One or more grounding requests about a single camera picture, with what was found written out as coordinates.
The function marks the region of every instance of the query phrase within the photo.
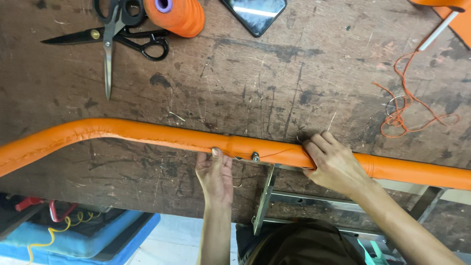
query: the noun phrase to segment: purple spool core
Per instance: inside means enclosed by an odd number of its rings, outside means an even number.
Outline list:
[[[155,0],[155,7],[158,11],[166,14],[172,10],[173,1],[172,0]]]

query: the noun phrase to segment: person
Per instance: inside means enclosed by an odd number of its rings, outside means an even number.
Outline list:
[[[317,165],[317,170],[304,170],[304,174],[315,184],[344,194],[358,203],[395,244],[408,264],[464,264],[404,211],[378,182],[371,179],[352,151],[339,143],[330,132],[315,134],[303,146]],[[197,155],[196,174],[205,200],[199,265],[225,265],[230,262],[234,194],[231,170],[232,159],[223,155],[219,148],[213,148],[212,155]],[[258,238],[250,256],[246,259],[240,257],[239,263],[365,264],[356,249],[333,226],[315,222],[284,224],[263,235],[262,239]]]

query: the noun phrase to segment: brass screw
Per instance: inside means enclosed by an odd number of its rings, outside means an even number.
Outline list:
[[[100,38],[100,32],[98,32],[98,30],[96,29],[92,29],[90,31],[90,35],[92,38],[94,38],[95,40],[98,40]]]

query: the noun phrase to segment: red clamp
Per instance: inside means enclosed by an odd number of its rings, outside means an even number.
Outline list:
[[[41,198],[38,198],[38,197],[26,197],[22,202],[15,205],[15,209],[18,212],[21,212],[21,211],[23,211],[24,209],[28,208],[31,205],[40,204],[40,203],[44,203],[44,202],[45,202],[44,199],[41,199]]]
[[[77,206],[78,203],[74,202],[72,205],[70,205],[70,207],[62,214],[62,216],[58,219],[57,218],[57,213],[56,213],[56,206],[55,206],[55,203],[56,201],[55,200],[50,200],[49,201],[49,211],[51,212],[51,218],[52,218],[52,221],[56,222],[56,223],[59,223],[59,222],[62,222],[66,217],[67,215],[69,215],[70,212],[72,212],[72,210],[75,209],[75,207]]]

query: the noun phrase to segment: hand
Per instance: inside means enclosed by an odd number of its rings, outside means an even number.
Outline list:
[[[342,193],[355,200],[365,189],[375,186],[350,148],[339,143],[328,131],[315,134],[304,141],[304,149],[309,153],[317,170],[305,169],[304,174],[315,184]]]
[[[206,205],[232,205],[232,158],[225,156],[217,147],[212,148],[212,155],[198,152],[196,175],[203,187]]]

